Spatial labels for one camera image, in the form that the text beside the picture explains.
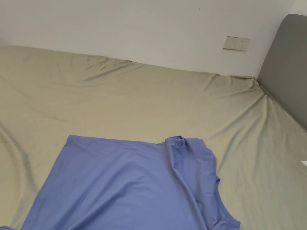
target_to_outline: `bed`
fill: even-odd
[[[70,134],[201,138],[241,229],[307,226],[307,133],[256,79],[9,46],[0,98],[0,226],[22,226]]]

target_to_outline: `blue t-shirt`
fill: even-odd
[[[234,230],[203,140],[70,135],[21,230]]]

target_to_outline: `gray headboard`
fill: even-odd
[[[258,82],[307,129],[307,16],[289,14],[284,18]]]

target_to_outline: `white wall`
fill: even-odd
[[[291,13],[307,15],[307,0],[296,0]]]
[[[176,69],[258,76],[295,0],[1,0],[5,42]],[[222,50],[226,36],[251,38]]]

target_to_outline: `wall socket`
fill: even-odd
[[[249,41],[249,38],[227,36],[223,49],[245,51]]]

